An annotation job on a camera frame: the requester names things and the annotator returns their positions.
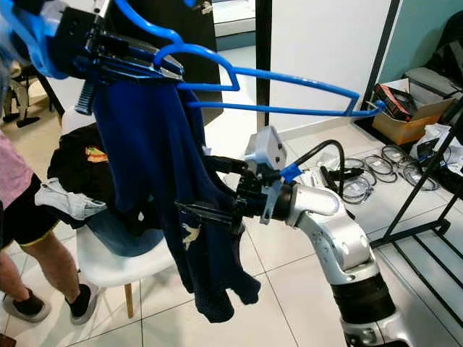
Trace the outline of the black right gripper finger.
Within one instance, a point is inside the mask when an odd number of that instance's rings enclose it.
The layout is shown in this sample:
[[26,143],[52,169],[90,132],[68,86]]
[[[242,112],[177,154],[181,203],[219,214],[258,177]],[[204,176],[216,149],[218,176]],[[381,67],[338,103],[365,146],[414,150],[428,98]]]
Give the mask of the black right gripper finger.
[[205,202],[180,202],[174,203],[181,217],[176,235],[193,235],[193,229],[199,229],[205,224],[215,224],[221,227],[229,227],[229,233],[241,236],[245,232],[245,225],[242,222],[244,212],[242,208],[232,202],[230,205],[209,205]]
[[217,155],[204,155],[204,166],[209,171],[223,174],[239,174],[240,176],[251,176],[252,171],[248,162],[244,160],[225,158]]

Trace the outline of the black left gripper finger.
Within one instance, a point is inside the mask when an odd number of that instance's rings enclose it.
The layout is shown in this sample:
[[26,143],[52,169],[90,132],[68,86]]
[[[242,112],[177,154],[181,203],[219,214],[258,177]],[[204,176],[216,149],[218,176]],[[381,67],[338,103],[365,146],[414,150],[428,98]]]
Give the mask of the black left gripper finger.
[[159,62],[155,62],[158,49],[152,44],[136,40],[125,36],[107,36],[107,52],[111,53],[115,59],[127,61],[139,67],[152,67],[158,72],[171,72],[182,76],[183,66],[174,59],[164,57]]
[[100,63],[96,66],[99,80],[105,84],[114,82],[155,83],[155,82],[182,82],[182,75],[170,72],[164,67],[148,67],[112,62]]

